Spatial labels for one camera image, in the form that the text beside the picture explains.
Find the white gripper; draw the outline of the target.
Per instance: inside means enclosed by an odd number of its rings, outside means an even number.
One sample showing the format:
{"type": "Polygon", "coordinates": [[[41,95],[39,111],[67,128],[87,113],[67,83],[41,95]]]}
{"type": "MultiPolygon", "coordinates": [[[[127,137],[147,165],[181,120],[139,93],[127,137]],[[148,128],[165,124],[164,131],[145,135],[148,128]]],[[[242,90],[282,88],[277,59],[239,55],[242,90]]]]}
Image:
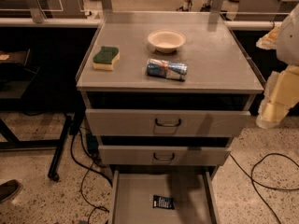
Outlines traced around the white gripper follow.
{"type": "MultiPolygon", "coordinates": [[[[259,49],[276,49],[280,27],[273,28],[256,42],[259,49]]],[[[299,66],[288,65],[281,73],[273,72],[267,79],[256,124],[271,129],[299,103],[299,66]]]]}

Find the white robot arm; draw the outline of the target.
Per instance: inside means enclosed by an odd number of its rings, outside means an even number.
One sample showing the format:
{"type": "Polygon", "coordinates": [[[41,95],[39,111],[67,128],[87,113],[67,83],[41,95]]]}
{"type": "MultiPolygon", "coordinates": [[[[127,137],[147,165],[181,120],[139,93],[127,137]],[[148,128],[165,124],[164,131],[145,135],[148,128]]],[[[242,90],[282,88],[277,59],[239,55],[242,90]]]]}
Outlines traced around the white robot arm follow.
{"type": "Polygon", "coordinates": [[[258,109],[256,124],[273,128],[299,103],[299,5],[279,27],[260,38],[257,47],[275,49],[278,59],[287,67],[273,71],[266,81],[263,99],[258,109]]]}

